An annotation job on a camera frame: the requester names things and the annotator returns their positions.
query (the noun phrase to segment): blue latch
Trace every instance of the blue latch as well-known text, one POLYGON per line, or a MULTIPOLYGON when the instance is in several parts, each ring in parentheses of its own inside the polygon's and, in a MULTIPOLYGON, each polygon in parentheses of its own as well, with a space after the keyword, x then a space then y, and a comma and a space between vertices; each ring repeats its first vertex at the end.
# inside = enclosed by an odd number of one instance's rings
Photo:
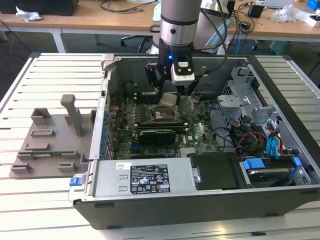
POLYGON ((296 167, 299 167, 300 165, 302 165, 300 159, 298 157, 294 157, 293 158, 293 162, 295 164, 296 167))
POLYGON ((243 161, 244 168, 248 169, 264 169, 265 164, 261 158, 247 158, 243 161))
POLYGON ((69 185, 70 185, 70 187, 81 186, 82 185, 82 177, 73 176, 72 178, 70 178, 69 185))

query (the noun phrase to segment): black box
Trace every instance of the black box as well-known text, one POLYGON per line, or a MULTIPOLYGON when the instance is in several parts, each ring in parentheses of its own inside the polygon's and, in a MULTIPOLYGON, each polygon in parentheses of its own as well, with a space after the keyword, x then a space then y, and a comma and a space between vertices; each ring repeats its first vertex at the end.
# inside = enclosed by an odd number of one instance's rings
POLYGON ((0 0, 2 14, 15 14, 16 6, 26 12, 72 16, 79 0, 0 0))
POLYGON ((265 5, 260 4, 251 4, 248 10, 248 15, 251 18, 260 18, 262 11, 264 10, 265 5))

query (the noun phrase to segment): computer case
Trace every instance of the computer case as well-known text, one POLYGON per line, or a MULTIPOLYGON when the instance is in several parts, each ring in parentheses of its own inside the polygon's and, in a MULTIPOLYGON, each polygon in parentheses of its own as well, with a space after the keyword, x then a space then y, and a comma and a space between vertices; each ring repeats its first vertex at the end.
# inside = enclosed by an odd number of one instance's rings
POLYGON ((79 0, 0 0, 2 14, 14 14, 16 6, 26 12, 72 16, 79 0))

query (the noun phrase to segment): gray post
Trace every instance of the gray post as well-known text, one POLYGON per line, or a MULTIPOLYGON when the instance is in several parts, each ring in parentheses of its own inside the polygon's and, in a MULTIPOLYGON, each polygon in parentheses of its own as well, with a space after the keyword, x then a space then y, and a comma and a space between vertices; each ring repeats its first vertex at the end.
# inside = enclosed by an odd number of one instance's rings
POLYGON ((69 114, 69 118, 78 137, 82 136, 83 129, 81 125, 81 114, 75 107, 76 97, 73 94, 64 94, 61 98, 61 105, 64 106, 69 114))

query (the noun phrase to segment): warning label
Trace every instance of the warning label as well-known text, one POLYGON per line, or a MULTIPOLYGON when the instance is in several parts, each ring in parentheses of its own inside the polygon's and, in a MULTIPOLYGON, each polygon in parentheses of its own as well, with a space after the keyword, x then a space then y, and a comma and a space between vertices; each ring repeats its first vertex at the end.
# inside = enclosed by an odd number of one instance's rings
POLYGON ((168 166, 166 164, 131 166, 130 191, 132 194, 169 193, 168 166))

